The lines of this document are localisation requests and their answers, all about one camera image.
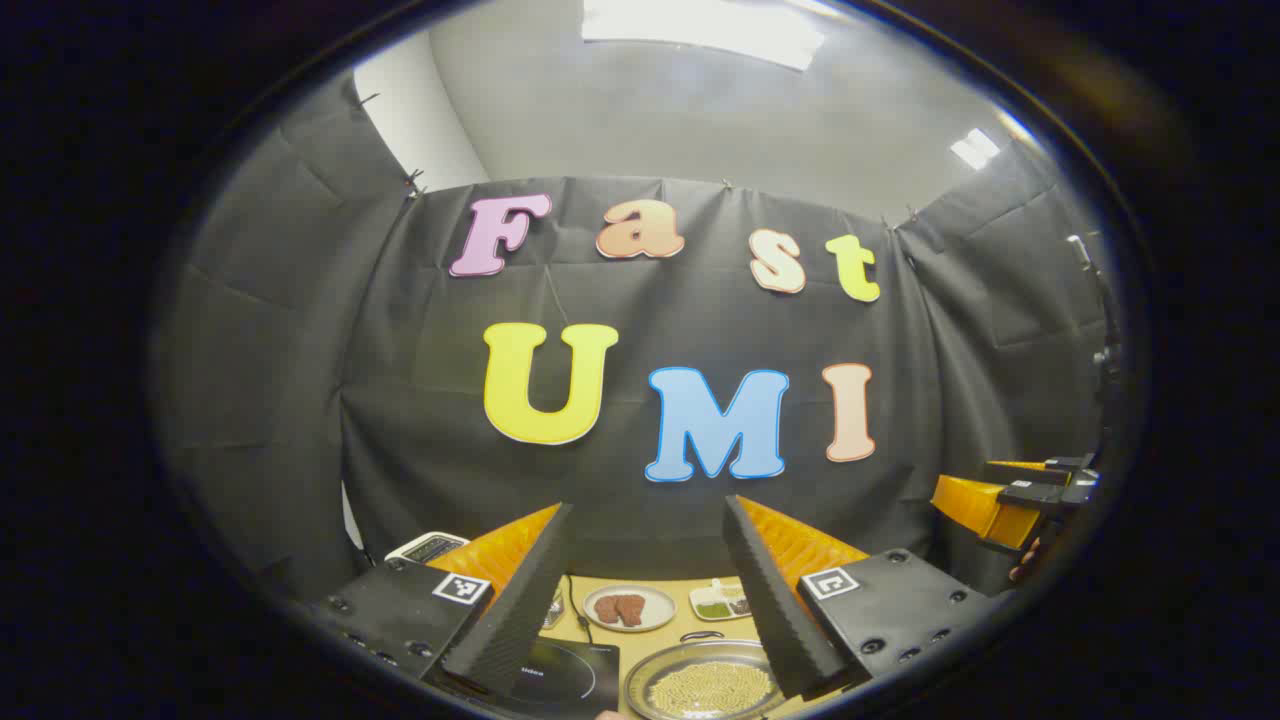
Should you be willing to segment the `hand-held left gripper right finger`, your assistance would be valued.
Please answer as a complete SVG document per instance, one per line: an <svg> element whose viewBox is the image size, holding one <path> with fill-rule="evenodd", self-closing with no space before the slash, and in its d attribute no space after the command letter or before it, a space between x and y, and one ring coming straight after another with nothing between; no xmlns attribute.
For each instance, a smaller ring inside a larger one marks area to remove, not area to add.
<svg viewBox="0 0 1280 720"><path fill-rule="evenodd" d="M906 550L863 553L740 495L722 536L786 697L899 673L991 612L988 596Z"/></svg>

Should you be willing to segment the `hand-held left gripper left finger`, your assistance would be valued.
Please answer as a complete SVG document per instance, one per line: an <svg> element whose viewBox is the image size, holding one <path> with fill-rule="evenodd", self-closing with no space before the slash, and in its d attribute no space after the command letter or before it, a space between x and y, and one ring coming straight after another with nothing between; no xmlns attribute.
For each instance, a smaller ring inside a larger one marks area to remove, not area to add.
<svg viewBox="0 0 1280 720"><path fill-rule="evenodd" d="M573 507L554 503L426 562L388 559L310 605L317 625L411 682L506 693L568 564Z"/></svg>

